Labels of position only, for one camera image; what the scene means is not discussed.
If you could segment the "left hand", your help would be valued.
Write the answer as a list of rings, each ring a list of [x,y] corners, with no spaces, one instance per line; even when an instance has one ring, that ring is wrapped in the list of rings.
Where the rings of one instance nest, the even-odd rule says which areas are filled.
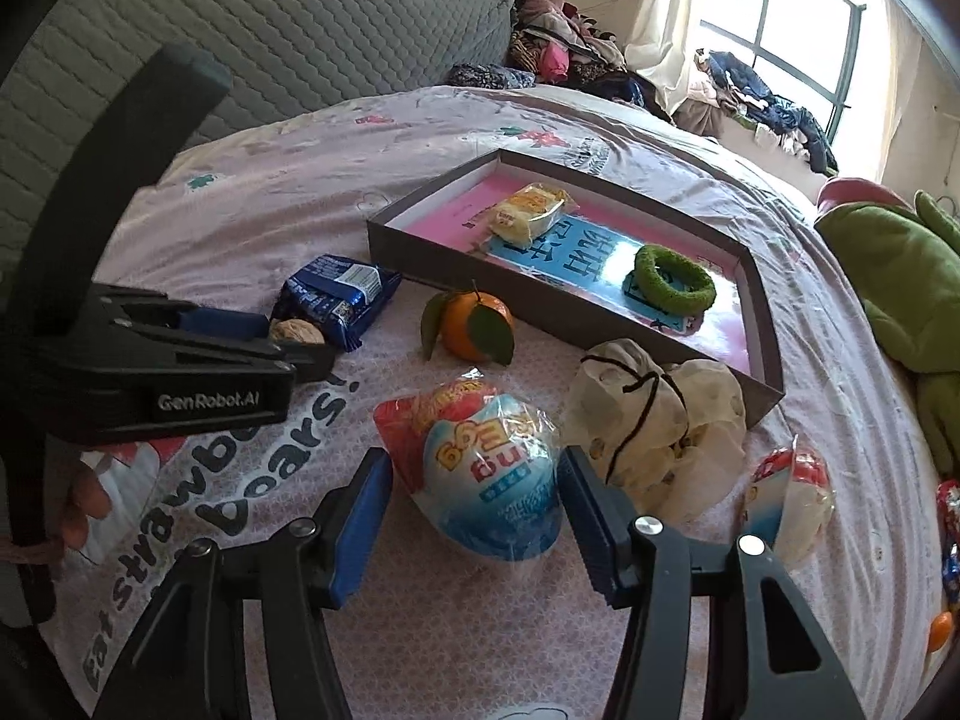
[[[47,502],[53,512],[47,517],[52,525],[53,554],[80,551],[89,538],[89,522],[104,520],[112,511],[110,497],[98,475],[78,458],[51,461],[47,465]]]

